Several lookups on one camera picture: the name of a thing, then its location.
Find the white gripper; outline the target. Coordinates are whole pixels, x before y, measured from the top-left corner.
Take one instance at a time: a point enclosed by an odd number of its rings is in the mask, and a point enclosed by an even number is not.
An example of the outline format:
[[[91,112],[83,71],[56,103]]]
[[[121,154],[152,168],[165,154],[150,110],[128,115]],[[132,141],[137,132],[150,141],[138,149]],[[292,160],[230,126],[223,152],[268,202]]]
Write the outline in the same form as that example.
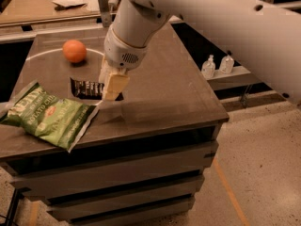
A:
[[[104,56],[98,81],[103,83],[103,99],[115,101],[127,87],[130,77],[126,70],[137,68],[145,54],[146,47],[137,48],[122,41],[110,26],[104,39]]]

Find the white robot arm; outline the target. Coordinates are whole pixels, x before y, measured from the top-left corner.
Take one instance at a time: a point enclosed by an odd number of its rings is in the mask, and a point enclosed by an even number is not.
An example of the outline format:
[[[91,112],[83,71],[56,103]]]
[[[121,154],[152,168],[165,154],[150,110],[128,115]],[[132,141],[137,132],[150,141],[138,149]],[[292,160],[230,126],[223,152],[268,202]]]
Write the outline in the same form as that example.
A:
[[[176,16],[294,105],[301,103],[301,15],[259,0],[121,0],[104,40],[100,82],[114,100],[151,37]]]

